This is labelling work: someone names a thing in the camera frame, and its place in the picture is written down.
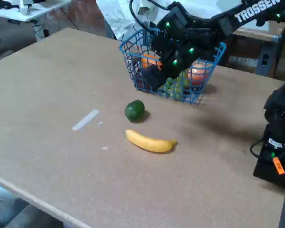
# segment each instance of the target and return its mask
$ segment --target basket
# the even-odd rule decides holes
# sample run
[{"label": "basket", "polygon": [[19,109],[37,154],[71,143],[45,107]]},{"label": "basket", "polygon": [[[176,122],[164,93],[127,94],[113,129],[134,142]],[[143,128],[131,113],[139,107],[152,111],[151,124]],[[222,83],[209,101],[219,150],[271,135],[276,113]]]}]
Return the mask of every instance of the basket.
[{"label": "basket", "polygon": [[166,83],[158,89],[151,88],[143,78],[142,71],[150,65],[159,69],[159,56],[151,51],[153,35],[141,29],[135,32],[120,45],[130,77],[137,90],[156,94],[176,101],[190,104],[196,103],[209,81],[212,72],[226,50],[226,44],[221,42],[213,50],[207,60],[197,59],[191,67],[180,73],[176,79],[168,78]]}]

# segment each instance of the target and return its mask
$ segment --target banana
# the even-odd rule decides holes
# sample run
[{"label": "banana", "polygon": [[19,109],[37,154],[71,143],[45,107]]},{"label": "banana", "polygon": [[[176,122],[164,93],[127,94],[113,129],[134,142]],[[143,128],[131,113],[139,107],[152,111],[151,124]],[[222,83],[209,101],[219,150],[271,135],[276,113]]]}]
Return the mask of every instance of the banana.
[{"label": "banana", "polygon": [[133,130],[126,130],[125,135],[135,146],[155,153],[168,152],[177,144],[176,140],[152,139]]}]

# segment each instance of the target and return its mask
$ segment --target orange tag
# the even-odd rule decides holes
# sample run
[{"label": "orange tag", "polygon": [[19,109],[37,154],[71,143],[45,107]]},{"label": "orange tag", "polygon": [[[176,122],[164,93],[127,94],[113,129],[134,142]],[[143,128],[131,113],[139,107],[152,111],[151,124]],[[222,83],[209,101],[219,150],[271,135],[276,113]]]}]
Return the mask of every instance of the orange tag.
[{"label": "orange tag", "polygon": [[284,174],[285,171],[284,171],[283,166],[282,166],[282,164],[281,164],[281,162],[280,162],[280,159],[279,159],[278,157],[274,157],[272,160],[274,161],[275,168],[276,168],[277,172],[278,172],[280,175],[281,175],[281,174]]}]

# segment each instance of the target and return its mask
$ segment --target lime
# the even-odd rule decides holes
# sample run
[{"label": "lime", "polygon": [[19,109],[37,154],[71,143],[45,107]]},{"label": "lime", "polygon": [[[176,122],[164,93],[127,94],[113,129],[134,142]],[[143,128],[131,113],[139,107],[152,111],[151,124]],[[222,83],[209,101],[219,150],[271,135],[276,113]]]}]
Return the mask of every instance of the lime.
[{"label": "lime", "polygon": [[126,106],[124,114],[130,121],[140,120],[144,116],[143,102],[140,100],[132,101]]}]

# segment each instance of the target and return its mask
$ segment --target white cloth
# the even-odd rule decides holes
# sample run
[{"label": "white cloth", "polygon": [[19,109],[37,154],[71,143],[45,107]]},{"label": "white cloth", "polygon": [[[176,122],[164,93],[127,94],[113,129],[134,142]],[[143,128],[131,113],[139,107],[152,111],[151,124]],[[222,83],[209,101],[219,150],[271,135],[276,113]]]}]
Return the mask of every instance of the white cloth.
[{"label": "white cloth", "polygon": [[[135,19],[130,13],[130,0],[96,0],[96,3],[102,12],[104,18],[111,26],[113,33],[117,39],[123,40],[140,29],[140,26],[135,22]],[[168,6],[174,0],[156,0],[162,6]],[[201,18],[211,18],[219,13],[222,13],[241,3],[241,0],[178,0],[191,15]],[[138,18],[141,21],[152,21],[157,24],[168,12],[162,10],[147,0],[134,0],[133,11],[136,15],[143,8],[148,8],[143,16]],[[256,22],[250,22],[245,25],[247,28],[256,28]],[[263,28],[257,27],[259,30],[268,30],[268,24]]]}]

